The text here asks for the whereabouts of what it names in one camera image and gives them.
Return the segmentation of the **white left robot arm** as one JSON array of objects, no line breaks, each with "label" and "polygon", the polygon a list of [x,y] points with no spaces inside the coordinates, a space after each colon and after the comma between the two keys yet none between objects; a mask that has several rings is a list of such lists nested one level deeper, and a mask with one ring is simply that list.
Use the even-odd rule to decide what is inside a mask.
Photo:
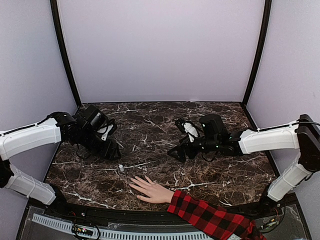
[{"label": "white left robot arm", "polygon": [[121,158],[119,145],[110,138],[117,130],[115,120],[109,119],[97,107],[90,105],[83,112],[70,115],[53,112],[45,119],[0,133],[0,186],[35,199],[60,218],[67,218],[70,206],[59,188],[41,182],[10,163],[20,153],[49,144],[69,142],[84,147],[90,155],[105,160]]}]

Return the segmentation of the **mannequin hand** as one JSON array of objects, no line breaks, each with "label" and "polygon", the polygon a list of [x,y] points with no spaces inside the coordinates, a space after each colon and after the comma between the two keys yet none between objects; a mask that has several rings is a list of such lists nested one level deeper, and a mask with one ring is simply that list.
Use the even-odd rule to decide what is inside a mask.
[{"label": "mannequin hand", "polygon": [[169,190],[162,185],[152,181],[148,176],[144,176],[144,179],[135,176],[130,178],[131,183],[129,186],[141,195],[137,195],[136,197],[147,203],[151,204],[165,204],[170,203],[174,192]]}]

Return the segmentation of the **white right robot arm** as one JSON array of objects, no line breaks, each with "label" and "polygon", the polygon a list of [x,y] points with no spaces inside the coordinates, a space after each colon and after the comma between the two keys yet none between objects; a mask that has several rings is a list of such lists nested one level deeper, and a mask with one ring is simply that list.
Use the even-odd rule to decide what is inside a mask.
[{"label": "white right robot arm", "polygon": [[269,128],[228,132],[220,115],[207,114],[199,119],[201,128],[191,121],[179,118],[175,125],[186,136],[170,149],[170,157],[184,163],[197,154],[210,152],[239,157],[255,152],[280,149],[299,150],[284,172],[274,180],[255,205],[255,213],[266,217],[289,191],[320,170],[320,129],[309,115],[298,120]]}]

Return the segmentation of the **red plaid sleeve forearm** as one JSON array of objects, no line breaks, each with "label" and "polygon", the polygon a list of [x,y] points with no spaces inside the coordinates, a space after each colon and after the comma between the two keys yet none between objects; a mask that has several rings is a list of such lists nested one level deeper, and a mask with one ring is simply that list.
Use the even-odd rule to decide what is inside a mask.
[{"label": "red plaid sleeve forearm", "polygon": [[214,240],[266,239],[253,219],[230,213],[223,207],[211,206],[207,201],[192,198],[180,190],[174,192],[167,211]]}]

